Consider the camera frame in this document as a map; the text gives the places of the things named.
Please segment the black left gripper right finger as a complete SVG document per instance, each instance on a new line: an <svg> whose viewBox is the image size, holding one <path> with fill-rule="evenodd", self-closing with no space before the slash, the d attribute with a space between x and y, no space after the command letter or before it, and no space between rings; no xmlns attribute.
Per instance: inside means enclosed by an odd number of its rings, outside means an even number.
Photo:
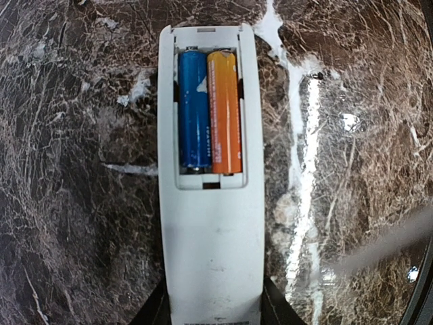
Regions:
<svg viewBox="0 0 433 325"><path fill-rule="evenodd" d="M261 299L261 324L301 324L301 318L268 276L264 277Z"/></svg>

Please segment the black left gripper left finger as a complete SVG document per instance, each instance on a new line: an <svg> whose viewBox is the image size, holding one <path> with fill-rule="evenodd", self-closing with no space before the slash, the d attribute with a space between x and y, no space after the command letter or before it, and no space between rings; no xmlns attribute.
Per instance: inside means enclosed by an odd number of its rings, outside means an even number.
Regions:
<svg viewBox="0 0 433 325"><path fill-rule="evenodd" d="M169 325L170 304L166 289L166 281L161 280L148 297L130 325Z"/></svg>

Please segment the clear handled screwdriver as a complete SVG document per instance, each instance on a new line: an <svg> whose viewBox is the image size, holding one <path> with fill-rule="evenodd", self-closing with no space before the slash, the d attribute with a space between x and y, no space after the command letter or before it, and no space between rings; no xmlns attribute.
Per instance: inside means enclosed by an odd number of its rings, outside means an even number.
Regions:
<svg viewBox="0 0 433 325"><path fill-rule="evenodd" d="M418 209L413 216L390 228L375 242L360 247L333 266L335 274L352 274L398 251L432 236L432 206Z"/></svg>

